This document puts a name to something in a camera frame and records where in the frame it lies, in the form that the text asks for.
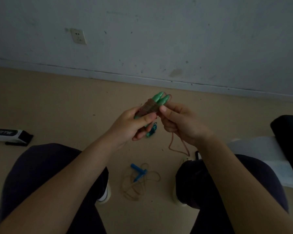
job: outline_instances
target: white wall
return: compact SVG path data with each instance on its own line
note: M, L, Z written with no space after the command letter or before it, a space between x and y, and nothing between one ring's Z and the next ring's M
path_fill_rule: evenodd
M0 66L29 65L293 95L293 0L0 0Z

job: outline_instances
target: electrical outlet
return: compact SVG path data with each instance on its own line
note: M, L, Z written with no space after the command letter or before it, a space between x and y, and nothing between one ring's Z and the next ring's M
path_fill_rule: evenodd
M80 43L80 44L87 44L86 43L86 39L85 39L85 35L84 35L84 31L82 30L77 30L77 29L70 29L70 34L71 37L73 38L73 41L75 43Z

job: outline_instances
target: beige floor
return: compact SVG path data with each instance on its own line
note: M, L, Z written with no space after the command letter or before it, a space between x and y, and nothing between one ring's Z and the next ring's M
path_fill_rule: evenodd
M165 90L173 101L188 104L221 139L272 135L270 122L293 114L293 103L123 84L88 78L0 68L0 127L35 135L31 145L61 143L77 149L109 128L124 110ZM171 190L181 155L168 150L170 134L159 124L148 139L128 143L109 161L112 197L98 210L108 233L188 233L197 211L173 204ZM182 149L176 140L175 148ZM23 147L0 142L0 193ZM149 182L139 202L119 193L121 172L130 163L147 162L162 177ZM286 188L293 217L293 189Z

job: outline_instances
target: baseboard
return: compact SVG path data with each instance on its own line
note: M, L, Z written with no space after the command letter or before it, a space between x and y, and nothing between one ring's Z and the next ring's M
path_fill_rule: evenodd
M143 84L143 85L164 87L164 88L170 88L170 89L191 90L191 91L207 92L207 93L214 93L214 94L227 94L227 95L251 97L251 98L278 99L282 101L293 102L293 95L287 95L287 94L276 94L276 93L262 92L262 91L256 91L256 90L244 90L244 89L228 88L228 87L214 86L214 85L201 85L201 84L195 84L195 83L170 81L170 80L155 79L155 78L144 78L144 77L123 75L123 74L115 74L110 72L68 68L68 67L61 67L61 66L47 65L47 64L35 64L35 63L14 61L14 60L2 59L2 58L0 58L0 67L47 72L47 73L62 74L62 75L80 76L80 77L86 77L86 78L95 78L95 79L110 80L110 81L117 81L117 82L131 83L131 84Z

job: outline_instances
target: forearm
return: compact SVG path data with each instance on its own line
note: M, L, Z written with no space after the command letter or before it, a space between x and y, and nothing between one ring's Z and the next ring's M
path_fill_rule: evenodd
M235 233L293 233L293 221L216 136L197 146Z
M0 233L66 233L80 204L101 174L111 146L99 139L24 200L1 224Z

